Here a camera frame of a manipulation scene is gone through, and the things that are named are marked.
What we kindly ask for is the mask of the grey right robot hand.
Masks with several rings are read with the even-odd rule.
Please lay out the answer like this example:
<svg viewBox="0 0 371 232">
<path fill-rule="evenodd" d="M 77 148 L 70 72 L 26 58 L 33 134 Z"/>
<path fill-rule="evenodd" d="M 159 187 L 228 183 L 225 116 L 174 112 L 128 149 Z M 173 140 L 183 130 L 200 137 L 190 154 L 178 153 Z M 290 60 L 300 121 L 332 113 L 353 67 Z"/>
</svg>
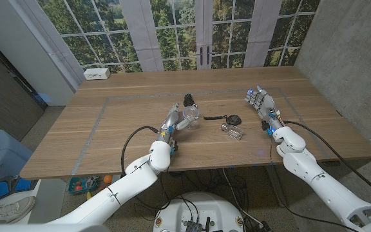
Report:
<svg viewBox="0 0 371 232">
<path fill-rule="evenodd" d="M 262 130 L 272 135 L 277 129 L 284 127 L 280 111 L 276 109 L 274 99 L 259 86 L 256 90 L 249 89 L 244 98 L 258 113 L 262 120 Z"/>
</svg>

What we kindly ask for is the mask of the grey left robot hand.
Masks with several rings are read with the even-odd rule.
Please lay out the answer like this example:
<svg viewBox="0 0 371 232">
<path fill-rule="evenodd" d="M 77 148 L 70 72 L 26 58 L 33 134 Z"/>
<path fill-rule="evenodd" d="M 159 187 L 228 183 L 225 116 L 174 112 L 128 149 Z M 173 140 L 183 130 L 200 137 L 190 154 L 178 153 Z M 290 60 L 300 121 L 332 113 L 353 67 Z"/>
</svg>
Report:
<svg viewBox="0 0 371 232">
<path fill-rule="evenodd" d="M 179 114 L 178 114 L 178 107 L 180 106 L 180 103 L 176 103 L 172 106 L 172 108 L 169 110 L 169 113 L 165 119 L 165 121 L 162 123 L 160 128 L 160 133 L 157 136 L 157 141 L 162 141 L 165 143 L 169 143 L 170 138 L 172 137 L 172 134 L 176 130 L 182 130 L 185 129 L 189 124 L 194 122 L 196 120 L 196 117 L 186 118 L 182 121 L 179 120 Z"/>
</svg>

